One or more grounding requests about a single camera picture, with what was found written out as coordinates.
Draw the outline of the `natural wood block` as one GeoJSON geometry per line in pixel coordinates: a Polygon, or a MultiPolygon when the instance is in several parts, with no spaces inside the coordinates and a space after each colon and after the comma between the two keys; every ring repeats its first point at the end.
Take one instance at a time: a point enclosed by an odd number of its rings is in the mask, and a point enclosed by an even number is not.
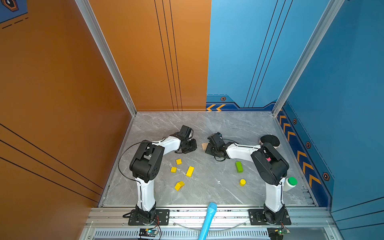
{"type": "Polygon", "coordinates": [[[203,151],[205,151],[205,150],[207,149],[208,144],[209,144],[209,143],[202,143],[202,144],[201,144],[203,151]]]}

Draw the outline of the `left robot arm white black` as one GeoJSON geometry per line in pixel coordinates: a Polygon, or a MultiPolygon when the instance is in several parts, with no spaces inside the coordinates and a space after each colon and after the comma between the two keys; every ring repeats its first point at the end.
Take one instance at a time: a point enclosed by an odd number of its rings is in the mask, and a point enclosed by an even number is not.
{"type": "Polygon", "coordinates": [[[138,190],[135,209],[123,215],[124,218],[128,218],[132,224],[139,222],[151,225],[160,222],[156,213],[154,179],[160,171],[164,155],[170,152],[188,154],[197,149],[193,135],[194,130],[183,125],[178,132],[159,141],[143,140],[136,143],[138,148],[129,166],[131,177],[123,173],[118,163],[120,174],[125,179],[135,182],[138,190]]]}

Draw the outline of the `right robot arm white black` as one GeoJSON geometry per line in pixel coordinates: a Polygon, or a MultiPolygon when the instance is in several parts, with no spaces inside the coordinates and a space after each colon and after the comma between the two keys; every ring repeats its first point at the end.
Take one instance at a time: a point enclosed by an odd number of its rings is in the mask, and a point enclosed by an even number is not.
{"type": "Polygon", "coordinates": [[[266,200],[263,218],[269,225],[280,224],[287,212],[283,201],[288,162],[270,143],[248,146],[223,140],[220,133],[208,137],[206,153],[223,159],[240,159],[255,164],[256,169],[266,183],[266,200]]]}

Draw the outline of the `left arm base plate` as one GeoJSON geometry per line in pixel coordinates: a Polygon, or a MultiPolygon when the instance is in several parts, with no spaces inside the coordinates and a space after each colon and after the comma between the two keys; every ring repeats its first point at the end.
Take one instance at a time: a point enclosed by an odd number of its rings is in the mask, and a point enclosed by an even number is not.
{"type": "Polygon", "coordinates": [[[151,220],[145,218],[139,214],[137,210],[132,210],[130,212],[130,217],[128,221],[129,226],[167,226],[170,220],[170,210],[169,209],[156,209],[155,216],[151,220]]]}

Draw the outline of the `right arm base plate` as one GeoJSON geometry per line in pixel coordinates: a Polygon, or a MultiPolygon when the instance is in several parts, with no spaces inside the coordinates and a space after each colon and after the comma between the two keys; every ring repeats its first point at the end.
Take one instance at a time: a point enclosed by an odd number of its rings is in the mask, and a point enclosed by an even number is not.
{"type": "Polygon", "coordinates": [[[292,224],[288,210],[282,208],[279,212],[273,213],[269,210],[266,212],[262,209],[249,209],[249,219],[252,226],[256,225],[271,225],[277,226],[283,224],[284,226],[290,226],[292,224]]]}

